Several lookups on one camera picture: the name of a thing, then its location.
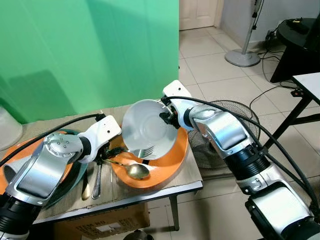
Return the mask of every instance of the silver fork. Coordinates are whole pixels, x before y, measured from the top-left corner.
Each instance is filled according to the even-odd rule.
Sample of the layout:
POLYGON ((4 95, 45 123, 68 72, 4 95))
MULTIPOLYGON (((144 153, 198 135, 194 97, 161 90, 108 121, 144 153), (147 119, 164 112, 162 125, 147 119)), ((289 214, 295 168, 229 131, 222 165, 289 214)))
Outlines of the silver fork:
POLYGON ((125 149, 124 151, 127 153, 131 153, 133 155, 135 155, 136 157, 140 158, 140 159, 154 159, 155 155, 153 155, 153 150, 154 150, 155 146, 151 146, 148 147, 146 149, 135 149, 135 150, 129 150, 129 149, 125 149))

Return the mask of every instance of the green backdrop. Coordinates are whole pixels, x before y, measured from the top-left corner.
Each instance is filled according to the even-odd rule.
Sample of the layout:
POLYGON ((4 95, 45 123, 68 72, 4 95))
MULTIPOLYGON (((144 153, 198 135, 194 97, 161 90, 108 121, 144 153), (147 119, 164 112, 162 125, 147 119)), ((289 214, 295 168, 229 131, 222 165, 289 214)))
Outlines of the green backdrop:
POLYGON ((29 123, 159 98, 178 0, 1 0, 0 105, 29 123))

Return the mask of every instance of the tiled floor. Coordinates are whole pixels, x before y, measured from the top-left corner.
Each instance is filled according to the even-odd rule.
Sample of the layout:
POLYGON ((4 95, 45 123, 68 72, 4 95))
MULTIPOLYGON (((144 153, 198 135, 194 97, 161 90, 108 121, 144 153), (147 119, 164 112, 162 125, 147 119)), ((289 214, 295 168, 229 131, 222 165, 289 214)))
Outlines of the tiled floor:
MULTIPOLYGON (((262 63, 253 67, 237 67, 227 63, 225 52, 240 48, 222 30, 208 27, 180 32, 179 80, 193 97, 207 101, 226 99, 246 105, 263 91, 274 87, 263 75, 262 63)), ((272 76, 277 62, 264 61, 267 78, 272 76)), ((275 88, 252 105, 260 123, 271 132, 281 124, 299 101, 292 98, 289 89, 275 88)), ((311 103, 301 115, 320 112, 311 103)), ((265 143, 267 137, 260 138, 265 143)), ((307 123, 291 126, 279 141, 297 162, 315 188, 320 191, 320 124, 307 123)), ((274 146, 270 153, 292 170, 274 146)), ((179 231, 168 231, 173 225, 168 199, 148 203, 151 226, 145 231, 155 240, 256 240, 260 233, 244 206, 247 196, 240 192, 234 178, 205 181, 196 195, 187 193, 178 197, 179 231)), ((309 199, 295 183, 292 185, 309 199)), ((106 238, 122 240, 126 234, 106 238)))

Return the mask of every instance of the black table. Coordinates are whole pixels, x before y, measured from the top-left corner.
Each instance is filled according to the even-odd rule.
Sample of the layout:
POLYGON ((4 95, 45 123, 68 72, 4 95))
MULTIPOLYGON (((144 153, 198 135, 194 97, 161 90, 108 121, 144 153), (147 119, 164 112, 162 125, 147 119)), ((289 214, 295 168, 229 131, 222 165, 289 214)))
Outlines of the black table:
MULTIPOLYGON (((312 100, 320 105, 320 72, 293 76, 292 80, 303 90, 303 97, 274 132, 272 136, 275 139, 278 139, 290 125, 320 121, 320 113, 298 117, 312 100)), ((269 139, 264 146, 270 148, 273 143, 274 142, 269 139)))
POLYGON ((319 17, 303 18, 301 24, 308 31, 299 33, 283 21, 276 31, 276 37, 286 45, 283 56, 273 73, 271 83, 289 80, 294 75, 320 72, 319 17))

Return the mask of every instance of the door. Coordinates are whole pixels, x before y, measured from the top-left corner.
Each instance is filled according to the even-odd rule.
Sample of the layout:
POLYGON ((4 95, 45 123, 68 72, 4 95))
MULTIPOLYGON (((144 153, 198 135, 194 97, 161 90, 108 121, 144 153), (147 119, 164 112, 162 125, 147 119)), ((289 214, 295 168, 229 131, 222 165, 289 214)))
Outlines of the door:
POLYGON ((223 0, 179 0, 179 29, 220 26, 223 0))

